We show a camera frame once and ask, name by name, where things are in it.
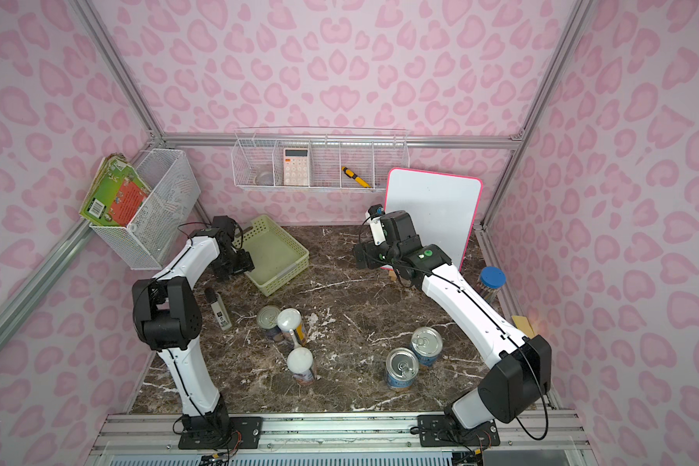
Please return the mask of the beige black stapler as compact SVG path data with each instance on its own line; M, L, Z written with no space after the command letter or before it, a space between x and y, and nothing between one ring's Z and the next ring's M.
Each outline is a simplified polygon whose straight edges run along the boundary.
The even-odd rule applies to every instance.
M221 295L213 289L213 287L207 287L204 291L207 303L210 305L213 314L219 327L222 331L231 330L232 322L230 316L226 310L223 298Z

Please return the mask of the green perforated plastic basket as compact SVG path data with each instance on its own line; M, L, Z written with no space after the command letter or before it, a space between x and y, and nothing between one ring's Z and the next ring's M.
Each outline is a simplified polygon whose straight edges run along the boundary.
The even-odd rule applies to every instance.
M266 215L250 222L244 249L254 264L246 275L264 296L271 296L309 266L309 251Z

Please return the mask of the dark tomato can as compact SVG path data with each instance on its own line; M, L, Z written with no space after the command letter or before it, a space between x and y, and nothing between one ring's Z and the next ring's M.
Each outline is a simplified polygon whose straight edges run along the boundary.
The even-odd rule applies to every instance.
M278 326L278 316L281 310L272 305L264 306L257 313L256 321L265 337L273 343L283 341L283 331Z

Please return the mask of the yellow white-lid can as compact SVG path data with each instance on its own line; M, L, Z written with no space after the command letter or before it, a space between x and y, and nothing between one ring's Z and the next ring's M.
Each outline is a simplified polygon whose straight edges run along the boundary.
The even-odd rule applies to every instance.
M294 347L304 347L306 345L306 332L303 325L303 318L295 308L281 310L277 316L277 324L283 332L283 337L290 340Z

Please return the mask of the blue tin can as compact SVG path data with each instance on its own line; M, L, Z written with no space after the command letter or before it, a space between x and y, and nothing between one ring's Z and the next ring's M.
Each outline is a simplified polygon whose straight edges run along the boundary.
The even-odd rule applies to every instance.
M416 355L419 364L432 367L444 347L440 333L431 327L416 329L411 337L411 350Z
M410 388L419 374L419 360L410 350L393 349L386 358L386 383L391 389Z

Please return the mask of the red white-lid can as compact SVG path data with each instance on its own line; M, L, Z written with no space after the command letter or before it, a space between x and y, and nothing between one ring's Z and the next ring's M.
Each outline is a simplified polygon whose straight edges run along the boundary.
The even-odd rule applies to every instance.
M309 349L295 348L287 357L287 367L298 384L308 386L316 382L314 355Z

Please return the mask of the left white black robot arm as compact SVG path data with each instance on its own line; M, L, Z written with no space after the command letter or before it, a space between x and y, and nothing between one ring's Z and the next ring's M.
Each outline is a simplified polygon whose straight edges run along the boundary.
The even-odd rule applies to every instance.
M231 430L201 353L202 312L193 288L206 270L221 281L254 270L250 253L234 244L242 238L237 221L214 217L160 272L132 287L137 336L164 361L182 399L182 435L226 439Z

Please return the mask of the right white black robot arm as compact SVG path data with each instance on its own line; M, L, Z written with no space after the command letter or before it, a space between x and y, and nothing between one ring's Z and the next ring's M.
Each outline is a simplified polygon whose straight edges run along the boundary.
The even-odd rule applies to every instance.
M425 245L405 211L387 213L373 205L363 221L373 239L353 247L359 269L391 268L436 302L471 340L489 372L476 388L450 404L459 425L473 429L489 421L511 423L551 390L551 345L507 322L466 282L450 257Z

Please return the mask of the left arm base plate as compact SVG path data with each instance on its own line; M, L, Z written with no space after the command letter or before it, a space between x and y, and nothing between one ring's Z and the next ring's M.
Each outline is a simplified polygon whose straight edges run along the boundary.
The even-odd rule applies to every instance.
M182 416L179 450L255 450L258 448L262 417L208 419Z

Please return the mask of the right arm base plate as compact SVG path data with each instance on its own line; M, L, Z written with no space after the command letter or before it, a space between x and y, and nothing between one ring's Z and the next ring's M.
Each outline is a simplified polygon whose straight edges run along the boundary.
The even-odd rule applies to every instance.
M410 433L419 437L423 448L468 447L485 450L501 445L494 421L476 428L464 428L448 415L419 415Z

